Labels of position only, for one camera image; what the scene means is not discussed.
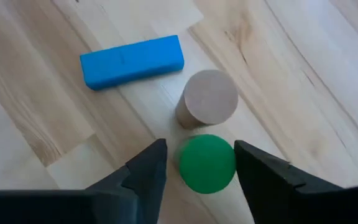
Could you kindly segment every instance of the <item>green ball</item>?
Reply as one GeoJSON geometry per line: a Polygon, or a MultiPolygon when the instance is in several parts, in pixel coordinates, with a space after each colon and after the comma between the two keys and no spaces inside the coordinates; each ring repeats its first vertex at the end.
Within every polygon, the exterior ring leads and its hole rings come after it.
{"type": "Polygon", "coordinates": [[[236,172],[234,150],[225,140],[202,134],[187,140],[181,148],[178,168],[191,189],[211,194],[225,188],[236,172]]]}

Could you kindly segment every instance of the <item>wooden cylinder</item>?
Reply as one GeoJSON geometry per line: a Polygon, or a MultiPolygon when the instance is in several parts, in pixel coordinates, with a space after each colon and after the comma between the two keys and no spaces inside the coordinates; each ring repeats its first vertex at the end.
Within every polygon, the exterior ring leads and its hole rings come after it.
{"type": "Polygon", "coordinates": [[[238,92],[229,75],[203,70],[187,82],[175,113],[185,129],[220,124],[236,110],[238,92]]]}

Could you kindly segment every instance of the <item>wooden floor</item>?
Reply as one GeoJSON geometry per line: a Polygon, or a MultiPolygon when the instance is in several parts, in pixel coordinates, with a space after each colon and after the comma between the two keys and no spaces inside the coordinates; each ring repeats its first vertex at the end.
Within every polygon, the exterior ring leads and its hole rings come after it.
{"type": "MultiPolygon", "coordinates": [[[[0,0],[0,189],[83,189],[154,139],[172,155],[198,133],[358,185],[358,0],[0,0]],[[85,86],[81,54],[170,34],[182,72],[85,86]],[[211,68],[236,81],[239,106],[224,124],[184,131],[175,105],[211,68]]],[[[237,179],[199,195],[171,160],[167,176],[160,223],[253,222],[237,179]]]]}

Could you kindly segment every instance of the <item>blue block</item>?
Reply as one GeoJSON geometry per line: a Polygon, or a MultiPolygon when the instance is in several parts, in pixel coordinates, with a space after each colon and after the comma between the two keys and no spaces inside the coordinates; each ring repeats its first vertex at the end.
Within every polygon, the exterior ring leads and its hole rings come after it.
{"type": "Polygon", "coordinates": [[[179,71],[185,64],[177,35],[83,54],[80,59],[84,81],[92,90],[179,71]]]}

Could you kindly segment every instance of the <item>wood grain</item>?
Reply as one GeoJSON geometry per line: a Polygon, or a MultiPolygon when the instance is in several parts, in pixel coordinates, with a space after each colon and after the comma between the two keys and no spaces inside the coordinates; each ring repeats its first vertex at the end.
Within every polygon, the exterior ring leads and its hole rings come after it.
{"type": "Polygon", "coordinates": [[[173,166],[182,140],[204,133],[358,185],[358,1],[0,0],[0,189],[83,189],[166,138],[159,223],[252,223],[237,176],[200,195],[173,166]],[[183,71],[85,86],[81,54],[171,34],[183,71]],[[206,69],[235,81],[238,106],[186,131],[174,110],[206,69]]]}

